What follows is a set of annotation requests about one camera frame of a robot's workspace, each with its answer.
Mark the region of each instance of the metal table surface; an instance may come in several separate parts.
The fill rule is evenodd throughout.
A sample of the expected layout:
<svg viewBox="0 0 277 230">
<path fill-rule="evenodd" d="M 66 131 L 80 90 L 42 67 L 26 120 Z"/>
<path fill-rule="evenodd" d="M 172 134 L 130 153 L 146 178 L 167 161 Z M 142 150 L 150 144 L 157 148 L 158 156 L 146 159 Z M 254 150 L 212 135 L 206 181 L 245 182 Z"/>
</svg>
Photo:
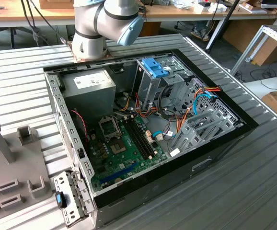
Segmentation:
<svg viewBox="0 0 277 230">
<path fill-rule="evenodd" d="M 259 124 L 222 161 L 167 191 L 103 230 L 277 230 L 277 115 L 179 34 L 143 37 L 134 45 L 108 43 L 120 57 L 180 49 Z M 0 51 L 0 122 L 2 134 L 35 127 L 50 178 L 69 169 L 49 104 L 42 67 L 71 63 L 66 46 Z M 82 221 L 72 229 L 88 229 Z M 0 219 L 0 229 L 66 229 L 54 196 Z"/>
</svg>

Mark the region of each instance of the wooden desk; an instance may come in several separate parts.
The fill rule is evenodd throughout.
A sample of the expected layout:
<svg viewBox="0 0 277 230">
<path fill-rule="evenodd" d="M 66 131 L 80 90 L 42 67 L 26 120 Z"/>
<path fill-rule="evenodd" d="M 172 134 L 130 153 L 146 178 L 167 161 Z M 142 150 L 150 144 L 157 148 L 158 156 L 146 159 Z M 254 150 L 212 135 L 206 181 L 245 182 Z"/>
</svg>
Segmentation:
<svg viewBox="0 0 277 230">
<path fill-rule="evenodd" d="M 0 0 L 0 6 L 4 6 L 5 10 L 0 10 L 0 27 L 16 27 L 16 26 L 28 26 L 28 23 L 24 17 L 20 0 Z M 147 8 L 147 22 L 165 22 L 165 21 L 208 21 L 213 17 L 212 13 L 203 12 L 197 14 L 193 8 L 188 10 L 180 10 L 173 5 L 170 6 L 146 6 Z M 37 14 L 32 8 L 33 15 L 35 17 L 36 26 L 46 25 L 45 21 Z M 52 25 L 70 25 L 74 24 L 74 10 L 40 10 L 41 13 Z M 211 40 L 214 40 L 217 35 L 223 20 L 227 16 L 228 12 L 216 13 L 214 19 L 219 20 Z M 269 14 L 250 14 L 247 11 L 235 11 L 231 20 L 244 20 L 244 19 L 269 19 L 276 18 L 274 25 L 277 25 L 277 13 L 271 12 Z"/>
</svg>

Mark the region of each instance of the blue latch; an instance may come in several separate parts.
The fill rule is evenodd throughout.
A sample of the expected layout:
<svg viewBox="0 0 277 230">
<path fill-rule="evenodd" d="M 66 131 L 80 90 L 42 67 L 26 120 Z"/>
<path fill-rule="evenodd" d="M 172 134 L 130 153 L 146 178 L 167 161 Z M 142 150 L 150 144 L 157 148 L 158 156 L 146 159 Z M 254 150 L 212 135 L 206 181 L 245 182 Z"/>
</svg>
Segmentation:
<svg viewBox="0 0 277 230">
<path fill-rule="evenodd" d="M 169 75 L 169 72 L 163 70 L 161 64 L 156 62 L 153 58 L 142 59 L 142 62 L 155 78 L 166 77 Z"/>
<path fill-rule="evenodd" d="M 61 202 L 62 202 L 62 199 L 61 199 L 61 195 L 60 195 L 60 194 L 57 195 L 57 200 L 58 200 L 58 203 L 61 203 Z"/>
</svg>

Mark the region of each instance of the red cable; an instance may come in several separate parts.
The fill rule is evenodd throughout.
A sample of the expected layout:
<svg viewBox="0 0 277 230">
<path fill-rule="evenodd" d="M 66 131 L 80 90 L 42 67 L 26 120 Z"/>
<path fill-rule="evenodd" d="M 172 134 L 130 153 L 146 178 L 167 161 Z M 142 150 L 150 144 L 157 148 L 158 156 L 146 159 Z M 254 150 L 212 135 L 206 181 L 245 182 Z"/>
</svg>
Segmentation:
<svg viewBox="0 0 277 230">
<path fill-rule="evenodd" d="M 85 141 L 86 141 L 86 143 L 88 142 L 88 139 L 87 139 L 87 128 L 86 128 L 86 124 L 85 124 L 85 121 L 84 121 L 84 119 L 83 119 L 83 117 L 78 113 L 78 112 L 76 112 L 76 111 L 74 111 L 74 110 L 71 110 L 73 113 L 75 113 L 80 119 L 81 119 L 81 121 L 82 121 L 82 123 L 83 123 L 83 126 L 84 126 L 84 131 L 85 131 Z"/>
</svg>

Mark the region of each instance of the computer chassis frame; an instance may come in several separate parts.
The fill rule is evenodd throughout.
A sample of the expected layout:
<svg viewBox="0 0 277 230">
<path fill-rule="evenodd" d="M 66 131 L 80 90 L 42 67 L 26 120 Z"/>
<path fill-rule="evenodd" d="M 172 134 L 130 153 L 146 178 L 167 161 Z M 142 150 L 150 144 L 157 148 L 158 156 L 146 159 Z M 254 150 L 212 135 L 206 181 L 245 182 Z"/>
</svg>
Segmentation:
<svg viewBox="0 0 277 230">
<path fill-rule="evenodd" d="M 59 73 L 65 71 L 67 73 L 74 73 L 76 71 L 101 68 L 112 64 L 133 62 L 142 57 L 159 58 L 167 54 L 175 55 L 196 77 L 208 85 L 208 87 L 217 87 L 217 85 L 180 50 L 164 50 L 141 55 L 44 68 L 51 107 L 63 143 L 66 146 L 66 152 L 71 161 L 73 171 L 81 172 L 83 177 L 89 181 L 94 175 L 91 162 L 87 157 L 64 102 L 62 91 L 65 90 L 65 86 L 60 80 Z M 96 227 L 108 224 L 130 210 L 145 204 L 152 198 L 177 186 L 181 182 L 192 178 L 198 172 L 222 159 L 242 138 L 249 135 L 258 127 L 258 124 L 224 91 L 215 92 L 215 94 L 244 122 L 244 125 L 216 140 L 192 150 L 190 153 L 168 159 L 165 163 L 153 168 L 143 175 L 136 178 L 129 178 L 126 183 L 119 184 L 119 186 L 103 194 L 97 195 L 97 193 L 93 192 L 92 186 L 87 183 L 91 200 L 95 206 L 95 210 L 90 217 L 93 218 Z"/>
</svg>

